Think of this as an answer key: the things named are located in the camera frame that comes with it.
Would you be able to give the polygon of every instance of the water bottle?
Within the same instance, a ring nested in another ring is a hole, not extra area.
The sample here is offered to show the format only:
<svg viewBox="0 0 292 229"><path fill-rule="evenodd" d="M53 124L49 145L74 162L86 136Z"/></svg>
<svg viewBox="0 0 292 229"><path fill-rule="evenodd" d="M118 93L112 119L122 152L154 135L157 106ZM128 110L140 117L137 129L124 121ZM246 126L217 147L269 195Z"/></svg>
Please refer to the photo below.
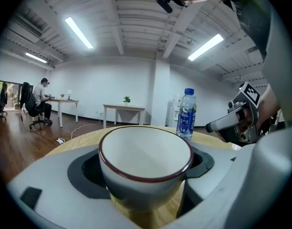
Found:
<svg viewBox="0 0 292 229"><path fill-rule="evenodd" d="M185 96L180 105L180 114L176 134L185 140L190 140L193 133L194 121L197 112L194 90L185 89Z"/></svg>

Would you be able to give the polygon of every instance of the wooden tabletop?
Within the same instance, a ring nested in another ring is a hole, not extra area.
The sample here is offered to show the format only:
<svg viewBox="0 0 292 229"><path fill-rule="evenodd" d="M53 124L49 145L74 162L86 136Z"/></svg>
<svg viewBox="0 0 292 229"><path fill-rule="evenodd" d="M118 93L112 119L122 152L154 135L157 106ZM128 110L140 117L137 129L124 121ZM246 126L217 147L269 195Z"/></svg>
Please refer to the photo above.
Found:
<svg viewBox="0 0 292 229"><path fill-rule="evenodd" d="M67 102L67 103L78 103L79 101L77 100L67 100L67 99L56 99L52 98L50 99L51 102Z"/></svg>
<svg viewBox="0 0 292 229"><path fill-rule="evenodd" d="M107 108L125 108L125 109L138 109L138 110L145 110L146 109L143 107L131 106L131 105L121 105L121 104L118 104L118 105L104 104L103 106L107 107Z"/></svg>
<svg viewBox="0 0 292 229"><path fill-rule="evenodd" d="M69 151L69 150L84 147L84 146L97 145L99 141L101 140L101 138L106 133L116 128L119 128L119 127L102 129L102 130L81 135L55 148L50 153L48 153L47 156L62 153L65 151ZM170 127L156 127L156 128L166 130L171 133L176 132L175 128L170 128ZM195 143L208 145L208 146L221 148L221 149L228 149L228 150L236 149L236 146L232 143L224 143L221 140L217 139L216 137L202 134L202 133L197 133L197 132L193 133L192 141ZM113 196L111 196L111 200L112 200L113 205L124 216L132 220L135 224L137 224L141 228L158 229L160 227L163 227L173 222L176 219L176 214L181 203L183 188L184 188L184 183L182 184L181 188L177 191L177 193L173 196L173 198L169 200L169 202L167 202L165 205L158 208L157 210L149 212L149 213L138 213L134 211L129 211L126 208L124 208L122 205L120 205Z"/></svg>

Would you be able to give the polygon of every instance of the fluorescent light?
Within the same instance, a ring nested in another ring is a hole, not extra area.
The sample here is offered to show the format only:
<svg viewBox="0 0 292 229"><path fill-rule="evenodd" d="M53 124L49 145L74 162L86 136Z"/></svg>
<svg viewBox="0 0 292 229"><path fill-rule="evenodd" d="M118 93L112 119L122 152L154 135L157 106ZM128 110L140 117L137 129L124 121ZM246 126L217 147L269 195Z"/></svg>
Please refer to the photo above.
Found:
<svg viewBox="0 0 292 229"><path fill-rule="evenodd" d="M81 30L78 28L76 23L73 21L71 17L68 17L65 22L70 26L70 28L76 33L76 35L80 38L80 40L84 43L84 45L87 46L88 49L93 48L93 46L90 44L88 39L83 35Z"/></svg>
<svg viewBox="0 0 292 229"><path fill-rule="evenodd" d="M196 58L200 57L203 53L207 52L210 48L214 47L218 43L222 42L223 37L218 34L206 42L202 47L195 51L192 55L188 57L191 61L194 61Z"/></svg>
<svg viewBox="0 0 292 229"><path fill-rule="evenodd" d="M45 60L43 60L43 59L40 59L40 58L38 58L38 57L36 57L36 56L34 56L34 55L28 53L28 52L27 52L25 55L27 55L27 56L29 56L29 57L31 57L31 58L33 58L33 59L39 60L39 61L42 62L42 63L47 63L47 61L45 61Z"/></svg>

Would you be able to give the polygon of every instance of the bowl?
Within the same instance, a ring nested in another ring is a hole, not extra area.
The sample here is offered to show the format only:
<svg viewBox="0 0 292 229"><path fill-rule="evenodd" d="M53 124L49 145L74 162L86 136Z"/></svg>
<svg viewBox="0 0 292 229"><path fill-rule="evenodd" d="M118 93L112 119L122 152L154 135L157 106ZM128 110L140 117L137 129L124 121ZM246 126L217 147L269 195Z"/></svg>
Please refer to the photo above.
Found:
<svg viewBox="0 0 292 229"><path fill-rule="evenodd" d="M194 156L179 136L145 126L108 132L99 154L111 194L126 208L142 212L162 206L176 193Z"/></svg>

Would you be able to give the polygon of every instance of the blue bottle cap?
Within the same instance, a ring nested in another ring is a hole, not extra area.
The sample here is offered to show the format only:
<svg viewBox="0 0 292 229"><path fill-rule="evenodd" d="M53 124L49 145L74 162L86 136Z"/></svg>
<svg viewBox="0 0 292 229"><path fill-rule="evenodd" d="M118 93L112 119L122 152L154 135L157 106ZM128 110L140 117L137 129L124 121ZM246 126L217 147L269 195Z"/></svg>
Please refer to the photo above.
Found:
<svg viewBox="0 0 292 229"><path fill-rule="evenodd" d="M192 88L186 88L185 89L185 94L186 95L194 95L194 89L192 89Z"/></svg>

